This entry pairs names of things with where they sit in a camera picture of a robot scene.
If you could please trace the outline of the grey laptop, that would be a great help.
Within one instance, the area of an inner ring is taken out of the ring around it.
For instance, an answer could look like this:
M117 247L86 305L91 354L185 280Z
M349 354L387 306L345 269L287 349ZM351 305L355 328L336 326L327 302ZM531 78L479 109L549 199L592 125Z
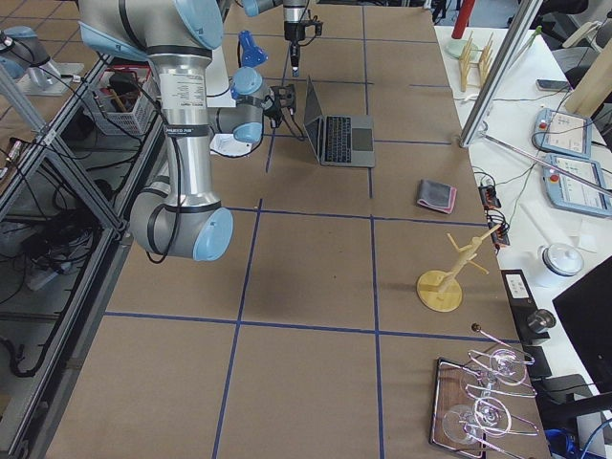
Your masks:
M319 164L367 168L375 166L372 118L325 115L309 76L303 124Z

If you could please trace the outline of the wine glass rack tray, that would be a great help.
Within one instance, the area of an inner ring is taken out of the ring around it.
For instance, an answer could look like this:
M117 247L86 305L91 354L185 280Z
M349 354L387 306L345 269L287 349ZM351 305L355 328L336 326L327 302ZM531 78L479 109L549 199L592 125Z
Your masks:
M535 438L540 429L511 412L502 398L512 395L491 371L438 359L428 442L459 458L485 458L492 452L517 458L499 441Z

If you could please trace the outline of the grey pink folded cloth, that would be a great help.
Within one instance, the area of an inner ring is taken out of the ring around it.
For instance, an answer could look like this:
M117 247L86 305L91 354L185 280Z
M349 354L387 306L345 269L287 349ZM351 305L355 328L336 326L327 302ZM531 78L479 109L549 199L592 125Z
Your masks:
M455 207L457 189L429 179L422 179L417 192L416 203L423 208L451 214Z

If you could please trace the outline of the pale green glass plate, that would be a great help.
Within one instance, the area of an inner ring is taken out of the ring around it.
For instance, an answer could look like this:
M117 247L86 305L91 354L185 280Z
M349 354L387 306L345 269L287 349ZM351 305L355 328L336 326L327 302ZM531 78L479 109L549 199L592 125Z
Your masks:
M467 53L471 59L474 59L480 52L473 41L467 39L451 39L447 43L445 51L453 58L459 58L463 53Z

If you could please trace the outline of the teach pendant tablet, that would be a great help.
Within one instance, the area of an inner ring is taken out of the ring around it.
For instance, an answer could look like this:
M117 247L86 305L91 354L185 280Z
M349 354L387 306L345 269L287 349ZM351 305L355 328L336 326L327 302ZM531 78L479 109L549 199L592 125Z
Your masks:
M606 188L601 165L597 161L572 158L566 155L548 153L543 160L549 166L542 167L542 180L549 201L554 208L575 211L597 217L611 216L611 198L597 192L567 175L560 174L550 167L560 169L581 177L587 182Z
M590 159L592 131L589 118L543 108L535 117L532 144L541 151Z

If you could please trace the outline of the wooden dish rack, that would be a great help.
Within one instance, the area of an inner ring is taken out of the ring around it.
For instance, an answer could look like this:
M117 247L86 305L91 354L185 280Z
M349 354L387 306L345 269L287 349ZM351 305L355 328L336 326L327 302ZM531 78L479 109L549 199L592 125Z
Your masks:
M481 88L486 82L492 67L493 35L491 34L482 49L477 49L473 42L473 33L467 40L460 41L458 65L460 72L460 90L466 92L469 87ZM476 69L478 83L470 83L470 71Z

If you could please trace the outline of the aluminium frame rack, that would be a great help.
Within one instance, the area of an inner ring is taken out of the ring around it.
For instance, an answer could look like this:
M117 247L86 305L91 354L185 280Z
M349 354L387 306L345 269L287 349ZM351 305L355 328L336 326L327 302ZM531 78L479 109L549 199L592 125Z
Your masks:
M155 165L162 125L141 136L83 140L80 117L109 65L99 60L59 99L34 98L8 75L1 92L28 124L1 183L1 454L40 458L76 384L130 245L127 216Z

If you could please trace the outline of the upper teach pendant tablet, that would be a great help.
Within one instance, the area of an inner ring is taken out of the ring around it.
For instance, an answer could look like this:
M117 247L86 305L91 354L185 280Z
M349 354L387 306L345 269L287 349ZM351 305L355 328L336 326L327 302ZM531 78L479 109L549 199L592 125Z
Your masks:
M592 131L589 118L543 108L535 117L532 144L541 151L590 159Z

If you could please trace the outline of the orange black electronics board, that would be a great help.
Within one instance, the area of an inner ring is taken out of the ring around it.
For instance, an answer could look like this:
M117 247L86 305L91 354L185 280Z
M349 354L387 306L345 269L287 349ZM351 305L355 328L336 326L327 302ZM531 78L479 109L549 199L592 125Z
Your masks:
M484 209L500 209L501 202L497 197L496 187L480 186L478 187L479 196Z

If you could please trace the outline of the upper wine glass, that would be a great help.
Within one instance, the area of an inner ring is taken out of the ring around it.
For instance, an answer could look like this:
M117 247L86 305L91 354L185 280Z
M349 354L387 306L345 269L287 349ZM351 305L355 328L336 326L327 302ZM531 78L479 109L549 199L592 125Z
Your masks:
M530 354L499 348L491 352L469 350L467 370L477 387L488 394L534 398L536 390L528 380L528 367L536 361Z

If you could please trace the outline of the red cylinder cup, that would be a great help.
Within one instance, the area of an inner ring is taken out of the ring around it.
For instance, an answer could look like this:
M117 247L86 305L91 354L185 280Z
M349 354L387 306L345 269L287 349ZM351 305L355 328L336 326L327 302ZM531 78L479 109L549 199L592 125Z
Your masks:
M463 34L469 24L475 3L475 0L463 0L461 2L461 8L451 33L452 39L459 40L463 37Z

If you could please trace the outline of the black computer monitor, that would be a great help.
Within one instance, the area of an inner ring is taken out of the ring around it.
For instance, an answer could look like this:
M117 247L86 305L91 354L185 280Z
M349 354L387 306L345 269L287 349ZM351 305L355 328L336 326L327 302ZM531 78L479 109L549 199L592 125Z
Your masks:
M600 392L611 390L611 268L598 266L553 304L581 363Z

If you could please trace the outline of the black lens cylinder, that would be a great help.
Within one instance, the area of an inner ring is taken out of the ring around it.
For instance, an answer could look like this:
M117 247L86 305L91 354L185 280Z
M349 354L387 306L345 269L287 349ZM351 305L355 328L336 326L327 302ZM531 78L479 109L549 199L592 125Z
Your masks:
M556 325L556 317L546 309L537 309L527 317L527 327L534 334L547 333Z

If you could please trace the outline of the black smartphone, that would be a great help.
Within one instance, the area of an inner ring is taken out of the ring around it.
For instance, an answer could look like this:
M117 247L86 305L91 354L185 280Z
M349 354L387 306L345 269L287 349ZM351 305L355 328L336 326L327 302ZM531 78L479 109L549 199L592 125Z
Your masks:
M535 81L535 86L538 90L544 92L562 92L571 90L571 85L564 80L542 79Z

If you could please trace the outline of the aluminium frame post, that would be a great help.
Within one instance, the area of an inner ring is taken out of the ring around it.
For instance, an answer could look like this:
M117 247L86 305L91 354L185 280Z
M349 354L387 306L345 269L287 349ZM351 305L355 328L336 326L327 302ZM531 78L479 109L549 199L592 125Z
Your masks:
M486 117L504 75L511 68L513 59L517 56L518 50L523 44L523 36L529 30L542 3L542 0L522 1L520 3L492 63L489 75L460 134L459 144L461 147L468 147L476 137L476 133Z

